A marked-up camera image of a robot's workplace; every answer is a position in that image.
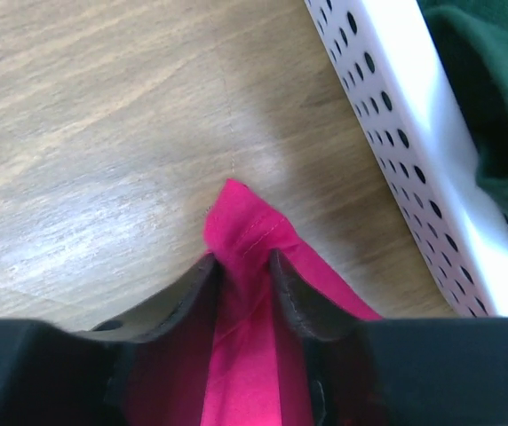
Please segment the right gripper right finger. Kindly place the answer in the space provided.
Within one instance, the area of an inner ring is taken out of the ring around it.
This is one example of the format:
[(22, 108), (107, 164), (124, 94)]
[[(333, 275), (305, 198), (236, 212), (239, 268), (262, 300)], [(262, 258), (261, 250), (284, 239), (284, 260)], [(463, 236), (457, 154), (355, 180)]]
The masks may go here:
[(302, 343), (314, 424), (508, 425), (508, 318), (366, 321), (283, 253), (269, 266)]

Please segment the pink t-shirt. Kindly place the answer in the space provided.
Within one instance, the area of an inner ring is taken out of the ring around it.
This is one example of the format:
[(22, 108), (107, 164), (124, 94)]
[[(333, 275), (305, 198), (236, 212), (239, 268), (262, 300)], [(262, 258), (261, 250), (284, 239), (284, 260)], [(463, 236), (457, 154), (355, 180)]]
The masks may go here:
[(239, 181), (226, 181), (203, 237), (223, 272), (217, 305), (139, 350), (123, 405), (128, 423), (312, 424), (303, 350), (274, 295), (271, 251), (343, 311), (363, 320), (377, 313), (282, 213)]

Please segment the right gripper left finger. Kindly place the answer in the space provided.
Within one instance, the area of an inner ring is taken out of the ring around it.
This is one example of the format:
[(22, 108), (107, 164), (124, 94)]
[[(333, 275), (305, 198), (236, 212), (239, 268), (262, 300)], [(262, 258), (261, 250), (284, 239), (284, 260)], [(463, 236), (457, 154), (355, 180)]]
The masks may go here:
[(217, 317), (218, 262), (89, 331), (0, 319), (0, 425), (197, 425)]

